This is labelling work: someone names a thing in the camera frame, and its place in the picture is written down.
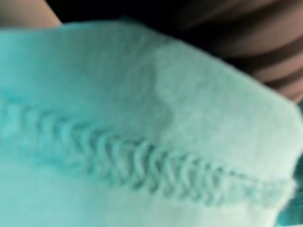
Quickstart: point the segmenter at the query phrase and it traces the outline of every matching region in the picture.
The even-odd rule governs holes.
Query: skin
[[[0,0],[0,27],[54,27],[61,24],[44,0]]]

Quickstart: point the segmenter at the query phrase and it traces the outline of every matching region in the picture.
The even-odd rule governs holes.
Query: hand
[[[0,27],[53,27],[60,24],[44,0],[0,0]]]

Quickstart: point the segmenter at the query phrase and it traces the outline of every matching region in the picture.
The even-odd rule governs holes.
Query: stitched seam
[[[260,181],[197,154],[131,140],[88,122],[35,106],[0,99],[1,153],[21,155],[90,175],[111,186],[126,186],[167,198],[209,206],[249,202],[280,204],[293,181]]]

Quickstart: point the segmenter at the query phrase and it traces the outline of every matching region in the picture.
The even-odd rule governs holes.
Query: turquoise fabric
[[[303,103],[299,104],[303,113]],[[303,156],[298,160],[294,177],[298,183],[294,197],[282,210],[278,222],[282,226],[294,226],[303,224]]]
[[[292,195],[297,107],[204,52],[124,22],[0,50],[3,226],[267,227]]]

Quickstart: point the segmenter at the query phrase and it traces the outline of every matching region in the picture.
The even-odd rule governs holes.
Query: light blue cloth
[[[123,22],[0,52],[3,226],[271,227],[291,196],[298,109],[204,52]]]

